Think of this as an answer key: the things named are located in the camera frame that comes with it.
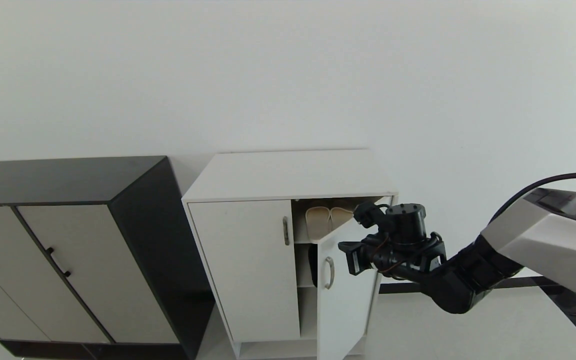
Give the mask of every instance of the cabinet top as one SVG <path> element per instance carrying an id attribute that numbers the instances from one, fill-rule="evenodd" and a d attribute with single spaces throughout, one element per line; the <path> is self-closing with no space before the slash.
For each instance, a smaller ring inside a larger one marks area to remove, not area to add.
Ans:
<path id="1" fill-rule="evenodd" d="M 188 203 L 397 194 L 370 150 L 218 153 L 183 196 Z"/>
<path id="2" fill-rule="evenodd" d="M 166 156 L 0 161 L 0 205 L 107 203 Z"/>

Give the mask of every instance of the white wall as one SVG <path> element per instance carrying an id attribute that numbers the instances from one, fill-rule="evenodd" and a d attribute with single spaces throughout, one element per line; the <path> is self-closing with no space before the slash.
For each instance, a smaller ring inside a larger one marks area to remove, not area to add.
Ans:
<path id="1" fill-rule="evenodd" d="M 0 1 L 0 160 L 361 147 L 456 253 L 576 171 L 576 1 Z"/>

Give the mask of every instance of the cabinet base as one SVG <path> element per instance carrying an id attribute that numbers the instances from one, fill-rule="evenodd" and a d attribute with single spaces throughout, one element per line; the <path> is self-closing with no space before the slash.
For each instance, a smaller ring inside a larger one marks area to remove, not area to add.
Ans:
<path id="1" fill-rule="evenodd" d="M 18 358 L 62 360 L 188 360 L 181 344 L 80 344 L 0 340 Z"/>

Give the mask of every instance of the black cabinet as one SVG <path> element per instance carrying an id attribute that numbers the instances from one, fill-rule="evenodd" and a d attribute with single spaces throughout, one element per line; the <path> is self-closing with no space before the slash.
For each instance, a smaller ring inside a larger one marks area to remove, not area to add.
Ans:
<path id="1" fill-rule="evenodd" d="M 12 353 L 130 344 L 194 359 L 214 304 L 167 157 L 0 161 L 0 341 Z"/>

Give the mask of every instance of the black cabinet handle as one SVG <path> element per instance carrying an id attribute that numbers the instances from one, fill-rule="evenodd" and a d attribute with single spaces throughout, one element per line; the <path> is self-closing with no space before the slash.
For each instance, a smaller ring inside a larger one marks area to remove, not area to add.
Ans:
<path id="1" fill-rule="evenodd" d="M 57 266 L 57 262 L 55 262 L 55 259 L 53 258 L 53 253 L 55 252 L 55 249 L 52 247 L 49 247 L 46 249 L 46 253 L 48 253 L 48 255 L 50 255 L 50 259 L 52 259 L 52 262 L 55 264 L 55 266 Z M 71 276 L 73 273 L 71 273 L 70 271 L 66 271 L 66 272 L 62 272 L 63 276 L 68 278 L 68 276 Z"/>

